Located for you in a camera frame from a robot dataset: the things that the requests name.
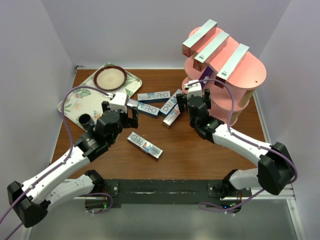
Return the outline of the dark red toothpaste box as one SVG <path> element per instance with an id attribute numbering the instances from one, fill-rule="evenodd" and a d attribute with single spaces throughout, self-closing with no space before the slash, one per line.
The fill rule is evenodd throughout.
<path id="1" fill-rule="evenodd" d="M 236 71 L 240 63 L 243 61 L 248 50 L 249 47 L 247 45 L 242 43 L 239 44 L 227 62 L 223 65 L 221 70 L 217 73 L 215 79 L 221 81 L 222 83 L 227 82 Z"/>

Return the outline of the silver R&O box front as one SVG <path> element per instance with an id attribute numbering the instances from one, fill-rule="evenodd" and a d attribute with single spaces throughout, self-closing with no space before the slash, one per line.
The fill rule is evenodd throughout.
<path id="1" fill-rule="evenodd" d="M 149 156 L 153 157 L 156 160 L 159 160 L 162 156 L 163 150 L 157 147 L 156 145 L 152 144 L 151 142 L 147 141 L 140 135 L 135 132 L 132 132 L 128 137 L 127 140 L 129 143 L 133 144 L 137 148 L 139 148 L 144 153 L 148 154 Z"/>

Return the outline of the plain silver toothpaste box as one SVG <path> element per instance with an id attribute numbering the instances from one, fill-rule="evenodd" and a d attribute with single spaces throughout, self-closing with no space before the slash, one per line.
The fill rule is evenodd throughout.
<path id="1" fill-rule="evenodd" d="M 221 31 L 194 57 L 193 68 L 201 72 L 227 45 L 229 34 Z"/>

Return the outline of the purple toothpaste box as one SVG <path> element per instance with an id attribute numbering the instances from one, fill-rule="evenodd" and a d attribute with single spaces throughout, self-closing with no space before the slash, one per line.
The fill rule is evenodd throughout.
<path id="1" fill-rule="evenodd" d="M 203 82 L 200 83 L 202 89 L 206 86 L 207 79 L 211 79 L 214 74 L 215 71 L 208 65 L 198 79 L 199 81 L 203 80 Z"/>

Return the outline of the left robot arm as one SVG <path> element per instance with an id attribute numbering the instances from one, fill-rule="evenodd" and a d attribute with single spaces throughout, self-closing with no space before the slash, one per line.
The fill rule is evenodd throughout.
<path id="1" fill-rule="evenodd" d="M 13 181 L 7 186 L 10 208 L 21 223 L 30 228 L 38 224 L 48 214 L 53 201 L 49 195 L 65 179 L 103 155 L 116 142 L 123 129 L 138 128 L 138 108 L 126 104 L 103 101 L 102 115 L 93 120 L 85 113 L 79 117 L 85 133 L 71 145 L 70 149 L 29 180 Z"/>

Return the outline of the red 3D toothpaste box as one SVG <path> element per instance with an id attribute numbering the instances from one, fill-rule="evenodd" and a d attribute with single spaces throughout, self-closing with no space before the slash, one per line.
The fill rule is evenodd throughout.
<path id="1" fill-rule="evenodd" d="M 209 19 L 193 35 L 182 43 L 182 54 L 190 57 L 198 50 L 208 39 L 210 39 L 217 30 L 218 23 Z"/>

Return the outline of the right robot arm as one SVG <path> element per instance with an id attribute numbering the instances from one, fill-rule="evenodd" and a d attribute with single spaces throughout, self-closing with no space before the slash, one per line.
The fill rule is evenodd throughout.
<path id="1" fill-rule="evenodd" d="M 250 160 L 253 169 L 234 169 L 220 185 L 222 197 L 235 196 L 246 188 L 262 188 L 272 195 L 280 192 L 296 176 L 295 166 L 286 148 L 280 142 L 271 145 L 261 142 L 228 127 L 226 123 L 209 114 L 209 90 L 203 96 L 177 94 L 181 112 L 188 112 L 189 124 L 204 140 L 227 147 Z"/>

